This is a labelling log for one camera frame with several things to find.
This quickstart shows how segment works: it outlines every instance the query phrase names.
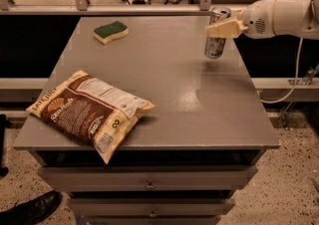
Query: cable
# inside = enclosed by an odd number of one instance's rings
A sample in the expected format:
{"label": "cable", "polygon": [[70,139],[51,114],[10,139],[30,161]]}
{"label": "cable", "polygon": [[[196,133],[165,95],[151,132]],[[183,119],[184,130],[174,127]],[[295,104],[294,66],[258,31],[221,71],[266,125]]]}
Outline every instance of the cable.
{"label": "cable", "polygon": [[294,79],[294,82],[293,82],[293,86],[290,90],[290,92],[283,98],[277,100],[277,101],[265,101],[263,99],[261,99],[261,101],[265,104],[276,104],[276,103],[279,103],[279,102],[283,102],[284,100],[286,100],[292,93],[293,91],[295,90],[296,88],[296,85],[297,85],[297,79],[298,79],[298,73],[299,73],[299,60],[300,60],[300,54],[301,54],[301,48],[302,48],[302,43],[303,43],[303,38],[300,38],[300,41],[299,41],[299,48],[298,48],[298,53],[297,53],[297,59],[296,59],[296,72],[295,72],[295,79]]}

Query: sponge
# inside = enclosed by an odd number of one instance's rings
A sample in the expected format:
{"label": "sponge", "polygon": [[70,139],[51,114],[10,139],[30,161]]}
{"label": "sponge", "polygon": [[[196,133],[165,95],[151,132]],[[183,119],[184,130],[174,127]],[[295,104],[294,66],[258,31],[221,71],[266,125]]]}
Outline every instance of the sponge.
{"label": "sponge", "polygon": [[123,38],[128,34],[128,27],[119,21],[100,26],[94,30],[94,36],[104,45],[108,44],[112,40]]}

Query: black shoe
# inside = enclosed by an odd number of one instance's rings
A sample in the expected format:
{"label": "black shoe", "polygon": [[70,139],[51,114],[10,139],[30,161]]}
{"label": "black shoe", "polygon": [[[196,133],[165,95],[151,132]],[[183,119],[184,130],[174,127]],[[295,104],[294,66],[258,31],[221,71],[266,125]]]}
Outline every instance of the black shoe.
{"label": "black shoe", "polygon": [[1,225],[35,225],[48,218],[60,205],[60,192],[44,195],[0,213]]}

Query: chip bag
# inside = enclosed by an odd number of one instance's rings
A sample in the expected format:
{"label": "chip bag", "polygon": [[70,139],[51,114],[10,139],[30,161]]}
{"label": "chip bag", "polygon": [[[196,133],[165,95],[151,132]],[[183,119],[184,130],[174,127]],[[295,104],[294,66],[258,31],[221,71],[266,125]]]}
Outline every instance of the chip bag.
{"label": "chip bag", "polygon": [[108,163],[139,118],[154,107],[147,100],[79,71],[27,111],[93,146]]}

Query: speckled floor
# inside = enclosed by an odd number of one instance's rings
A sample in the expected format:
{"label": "speckled floor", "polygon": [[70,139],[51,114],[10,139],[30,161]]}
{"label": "speckled floor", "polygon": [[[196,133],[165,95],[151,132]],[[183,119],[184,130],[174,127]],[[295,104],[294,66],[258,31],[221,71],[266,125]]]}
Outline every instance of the speckled floor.
{"label": "speckled floor", "polygon": [[[309,112],[289,116],[285,130],[277,112],[269,112],[281,147],[268,150],[259,160],[258,173],[234,194],[235,207],[218,225],[319,225],[319,193],[312,179],[319,180],[319,123]],[[19,129],[7,129],[4,163],[9,168],[0,179],[0,211],[48,192],[51,188],[37,175],[40,165],[26,151],[11,147]],[[67,195],[58,210],[41,224],[74,225],[66,206]]]}

